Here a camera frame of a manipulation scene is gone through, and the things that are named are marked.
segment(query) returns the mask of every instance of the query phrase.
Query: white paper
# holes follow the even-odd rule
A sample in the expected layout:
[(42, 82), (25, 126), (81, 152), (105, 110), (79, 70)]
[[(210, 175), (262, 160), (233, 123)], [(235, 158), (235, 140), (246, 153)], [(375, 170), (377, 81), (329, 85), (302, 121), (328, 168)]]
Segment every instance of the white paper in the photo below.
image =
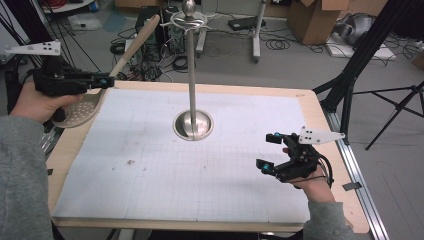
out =
[(111, 90), (74, 160), (55, 217), (303, 223), (303, 191), (256, 168), (281, 164), (267, 133), (299, 133), (296, 98), (197, 93), (214, 121), (210, 136), (173, 131), (186, 92)]

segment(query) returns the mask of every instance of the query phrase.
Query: person's left hand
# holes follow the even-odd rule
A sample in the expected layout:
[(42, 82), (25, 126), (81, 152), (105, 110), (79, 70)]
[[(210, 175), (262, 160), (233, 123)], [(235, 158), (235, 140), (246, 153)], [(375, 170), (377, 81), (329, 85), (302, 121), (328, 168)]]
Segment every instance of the person's left hand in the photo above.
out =
[(34, 82), (25, 83), (10, 115), (31, 118), (40, 123), (50, 119), (56, 109), (81, 101), (83, 95), (49, 97), (35, 90)]

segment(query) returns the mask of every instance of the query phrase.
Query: computer tower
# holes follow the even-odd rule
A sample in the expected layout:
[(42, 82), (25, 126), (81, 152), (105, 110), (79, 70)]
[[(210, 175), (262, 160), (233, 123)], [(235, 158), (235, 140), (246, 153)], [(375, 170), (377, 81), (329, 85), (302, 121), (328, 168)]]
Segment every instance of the computer tower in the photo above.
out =
[[(177, 6), (169, 6), (163, 9), (162, 15), (164, 23), (171, 20), (171, 16), (174, 13), (178, 13), (180, 10)], [(170, 54), (184, 53), (185, 52), (185, 38), (184, 30), (176, 26), (165, 27), (165, 41), (168, 44)]]
[[(138, 15), (137, 22), (135, 24), (135, 30), (137, 33), (144, 27), (147, 21), (154, 15), (158, 14), (161, 16), (161, 10), (158, 6), (142, 6), (140, 14)], [(155, 31), (147, 38), (144, 46), (146, 49), (143, 51), (144, 61), (159, 61), (161, 59), (160, 50), (165, 42), (165, 32), (162, 26), (158, 24)]]

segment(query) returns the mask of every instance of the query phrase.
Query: wooden table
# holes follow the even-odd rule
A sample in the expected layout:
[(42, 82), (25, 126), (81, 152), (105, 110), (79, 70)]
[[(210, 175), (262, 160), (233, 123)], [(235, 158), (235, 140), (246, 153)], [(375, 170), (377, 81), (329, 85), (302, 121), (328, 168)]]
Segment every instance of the wooden table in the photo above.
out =
[[(188, 92), (187, 84), (177, 83), (150, 83), (150, 82), (117, 82), (120, 89), (140, 89), (149, 91)], [(258, 87), (238, 87), (219, 85), (196, 85), (197, 92), (248, 94), (262, 96), (284, 96), (297, 98), (301, 105), (307, 127), (330, 130), (328, 123), (319, 105), (319, 101), (311, 90), (278, 89)], [(83, 126), (66, 129), (58, 141), (54, 151), (47, 161), (48, 169), (53, 169), (49, 176), (49, 208), (53, 211), (66, 175), (78, 154), (84, 138), (90, 129), (92, 121)], [(330, 159), (334, 171), (332, 190), (337, 201), (344, 203), (345, 217), (356, 233), (366, 233), (369, 225), (355, 191), (345, 191), (342, 185), (351, 182), (342, 157), (335, 143), (315, 146), (317, 151)], [(111, 220), (111, 219), (71, 219), (54, 218), (57, 226), (61, 227), (105, 227), (105, 228), (146, 228), (146, 229), (185, 229), (185, 230), (219, 230), (219, 231), (274, 231), (293, 232), (302, 226), (298, 224), (254, 224), (254, 223), (200, 223), (189, 221), (141, 221), (141, 220)]]

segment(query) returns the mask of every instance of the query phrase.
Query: hand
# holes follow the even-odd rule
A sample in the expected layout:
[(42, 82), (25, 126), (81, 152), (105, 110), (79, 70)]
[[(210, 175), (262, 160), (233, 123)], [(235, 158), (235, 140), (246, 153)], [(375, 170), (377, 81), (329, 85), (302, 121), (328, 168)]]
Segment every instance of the hand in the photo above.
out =
[(81, 101), (82, 95), (49, 97), (35, 90), (34, 82), (25, 83), (18, 102), (10, 115), (26, 117), (44, 123), (56, 109)]
[[(283, 152), (288, 154), (289, 149), (283, 148)], [(320, 165), (307, 178), (295, 178), (289, 181), (289, 183), (303, 189), (310, 202), (324, 203), (336, 201)]]

